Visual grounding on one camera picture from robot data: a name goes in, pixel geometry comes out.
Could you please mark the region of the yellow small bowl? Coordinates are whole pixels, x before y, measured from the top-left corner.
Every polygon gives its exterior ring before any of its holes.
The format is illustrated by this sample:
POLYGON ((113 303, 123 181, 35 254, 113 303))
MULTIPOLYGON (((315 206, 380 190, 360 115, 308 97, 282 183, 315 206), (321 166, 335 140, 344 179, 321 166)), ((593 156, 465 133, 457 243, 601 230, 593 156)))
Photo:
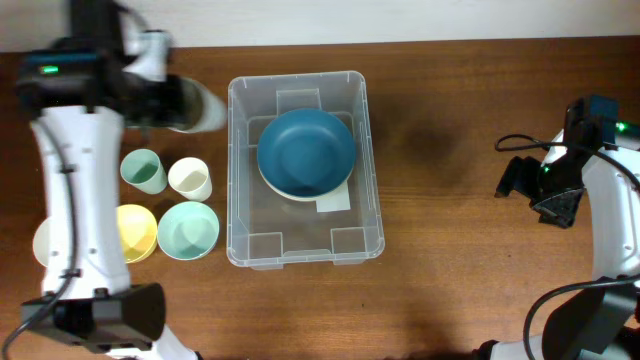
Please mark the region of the yellow small bowl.
POLYGON ((117 225, 127 264, 143 261, 155 251, 158 224, 150 210, 135 204, 120 205, 117 225))

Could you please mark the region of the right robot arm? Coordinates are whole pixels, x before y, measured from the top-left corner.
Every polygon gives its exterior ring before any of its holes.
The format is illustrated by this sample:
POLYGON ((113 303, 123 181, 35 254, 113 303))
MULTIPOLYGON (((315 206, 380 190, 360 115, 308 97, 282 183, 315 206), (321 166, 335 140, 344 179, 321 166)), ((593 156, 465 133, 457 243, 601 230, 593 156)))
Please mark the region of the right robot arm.
POLYGON ((615 100, 591 95, 566 109, 563 129, 527 148, 545 158, 514 157, 496 197, 526 196, 540 222, 571 227, 589 198, 593 278, 542 295, 528 311, 519 342, 490 340, 475 359, 636 359, 639 332, 639 128, 618 117, 615 100))

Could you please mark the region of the blue plate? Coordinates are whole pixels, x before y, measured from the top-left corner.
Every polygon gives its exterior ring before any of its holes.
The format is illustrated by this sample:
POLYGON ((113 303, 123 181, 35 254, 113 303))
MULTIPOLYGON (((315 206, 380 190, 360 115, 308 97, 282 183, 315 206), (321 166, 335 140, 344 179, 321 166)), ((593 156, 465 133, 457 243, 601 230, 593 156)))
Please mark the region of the blue plate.
POLYGON ((340 185, 355 168, 356 145, 335 115, 303 108, 276 117, 257 145, 257 162, 266 179, 297 196, 317 196, 340 185))

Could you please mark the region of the cream plate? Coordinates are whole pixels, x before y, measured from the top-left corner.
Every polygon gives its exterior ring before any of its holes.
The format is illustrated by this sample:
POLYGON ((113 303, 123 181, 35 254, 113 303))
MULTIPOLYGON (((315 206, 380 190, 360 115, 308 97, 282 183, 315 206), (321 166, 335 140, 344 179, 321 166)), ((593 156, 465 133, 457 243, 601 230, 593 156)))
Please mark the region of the cream plate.
POLYGON ((286 193, 286 192, 284 192, 284 191, 279 190, 278 188, 276 188, 273 184, 271 184, 271 183, 266 179, 266 177, 264 176, 264 174, 263 174, 263 172, 262 172, 262 170, 260 169, 260 167, 259 167, 259 166, 258 166, 258 171, 259 171, 259 173, 260 173, 260 175, 261 175, 262 179, 264 180, 264 182, 265 182, 265 183, 266 183, 266 184, 267 184, 267 185, 268 185, 268 186, 269 186, 269 187, 270 187, 270 188, 271 188, 275 193, 277 193, 278 195, 280 195, 280 196, 282 196, 282 197, 284 197, 284 198, 287 198, 287 199, 289 199, 289 200, 298 201, 298 202, 312 202, 312 201, 317 201, 317 200, 320 200, 320 199, 323 199, 323 198, 327 198, 327 197, 329 197, 329 196, 332 196, 332 195, 334 195, 334 194, 338 193, 338 192, 339 192, 339 190, 341 189, 341 187, 342 187, 343 185, 346 185, 346 184, 348 183, 348 179, 351 177, 351 175, 352 175, 352 173, 353 173, 353 169, 352 169, 352 170, 349 172, 349 174, 347 175, 347 177, 345 178, 345 180, 344 180, 340 185, 338 185, 336 188, 334 188, 333 190, 331 190, 331 191, 329 191, 329 192, 326 192, 326 193, 323 193, 323 194, 320 194, 320 195, 317 195, 317 196, 297 196, 297 195, 291 195, 291 194, 288 194, 288 193, 286 193))

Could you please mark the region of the white small bowl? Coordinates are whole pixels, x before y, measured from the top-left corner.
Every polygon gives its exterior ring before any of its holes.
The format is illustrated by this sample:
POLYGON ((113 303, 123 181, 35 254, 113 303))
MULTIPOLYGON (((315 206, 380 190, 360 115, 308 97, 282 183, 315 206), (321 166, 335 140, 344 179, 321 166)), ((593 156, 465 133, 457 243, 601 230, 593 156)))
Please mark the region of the white small bowl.
POLYGON ((49 260, 49 231, 50 218, 45 219, 37 228, 32 241, 33 255, 43 267, 48 266, 49 260))

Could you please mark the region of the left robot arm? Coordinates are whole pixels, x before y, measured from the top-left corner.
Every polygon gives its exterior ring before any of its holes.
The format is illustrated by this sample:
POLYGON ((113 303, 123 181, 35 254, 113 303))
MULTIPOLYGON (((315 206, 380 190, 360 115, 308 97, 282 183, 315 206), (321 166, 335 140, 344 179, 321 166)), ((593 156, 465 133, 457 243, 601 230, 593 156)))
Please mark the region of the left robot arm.
POLYGON ((125 128, 225 125, 225 103, 167 71, 171 39, 114 0, 69 2, 70 33, 29 53, 16 91, 43 165, 49 255, 21 330, 115 359, 193 359, 166 322, 157 283, 131 282, 117 227, 125 128))

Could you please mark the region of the green small bowl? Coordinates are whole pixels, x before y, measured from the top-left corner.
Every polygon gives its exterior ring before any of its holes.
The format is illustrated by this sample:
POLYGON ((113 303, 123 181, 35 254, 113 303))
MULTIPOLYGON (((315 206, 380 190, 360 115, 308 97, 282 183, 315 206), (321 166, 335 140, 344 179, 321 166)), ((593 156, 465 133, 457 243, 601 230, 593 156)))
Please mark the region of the green small bowl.
POLYGON ((208 255, 219 234, 216 213, 206 204, 186 201, 174 205, 161 217, 157 242, 169 257, 191 261, 208 255))

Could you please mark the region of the green plastic cup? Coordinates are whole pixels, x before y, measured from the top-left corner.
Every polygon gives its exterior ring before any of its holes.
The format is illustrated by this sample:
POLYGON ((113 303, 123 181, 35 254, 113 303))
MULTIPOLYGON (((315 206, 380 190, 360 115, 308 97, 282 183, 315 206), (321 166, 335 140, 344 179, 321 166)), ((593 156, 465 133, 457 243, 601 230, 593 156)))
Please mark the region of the green plastic cup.
POLYGON ((127 154, 121 162, 120 175, 129 185, 151 195, 161 193, 168 184, 159 156, 149 149, 127 154))

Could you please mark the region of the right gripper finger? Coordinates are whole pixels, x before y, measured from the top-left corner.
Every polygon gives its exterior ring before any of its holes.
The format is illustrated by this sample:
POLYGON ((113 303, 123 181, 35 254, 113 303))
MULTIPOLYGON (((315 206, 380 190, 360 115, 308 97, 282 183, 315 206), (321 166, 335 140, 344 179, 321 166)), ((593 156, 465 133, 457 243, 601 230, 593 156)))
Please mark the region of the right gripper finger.
POLYGON ((513 157, 496 187, 495 197, 508 197, 512 191, 516 191, 527 198, 538 198, 540 169, 541 162, 532 157, 513 157))
POLYGON ((584 193, 584 188, 569 189, 532 200, 530 207, 539 214, 539 223, 568 229, 575 223, 584 193))

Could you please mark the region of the clear plastic storage bin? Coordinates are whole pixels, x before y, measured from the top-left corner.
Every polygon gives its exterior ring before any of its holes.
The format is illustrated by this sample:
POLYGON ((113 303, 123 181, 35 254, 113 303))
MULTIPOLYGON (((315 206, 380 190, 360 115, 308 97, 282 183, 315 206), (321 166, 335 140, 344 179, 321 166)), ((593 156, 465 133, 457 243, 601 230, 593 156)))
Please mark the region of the clear plastic storage bin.
POLYGON ((361 73, 238 77, 228 107, 226 254, 233 265, 359 264, 383 252, 361 73))

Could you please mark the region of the grey plastic cup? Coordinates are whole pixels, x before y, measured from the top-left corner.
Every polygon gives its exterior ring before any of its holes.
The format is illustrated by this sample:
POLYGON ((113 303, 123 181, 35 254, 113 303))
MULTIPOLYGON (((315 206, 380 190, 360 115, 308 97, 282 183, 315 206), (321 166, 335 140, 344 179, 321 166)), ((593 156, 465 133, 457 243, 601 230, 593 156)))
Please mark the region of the grey plastic cup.
POLYGON ((202 83, 180 78, 183 122, 171 127, 179 133, 195 134, 222 129, 227 123, 227 105, 202 83))

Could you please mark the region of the cream plastic cup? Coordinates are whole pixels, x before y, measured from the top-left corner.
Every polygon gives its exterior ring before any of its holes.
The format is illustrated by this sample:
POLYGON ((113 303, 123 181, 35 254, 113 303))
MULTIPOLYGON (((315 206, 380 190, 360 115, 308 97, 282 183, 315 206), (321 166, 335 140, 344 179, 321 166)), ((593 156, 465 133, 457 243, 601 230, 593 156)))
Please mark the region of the cream plastic cup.
POLYGON ((190 201, 203 202, 212 194, 212 180, 204 161, 185 157, 175 162, 168 172, 169 185, 190 201))

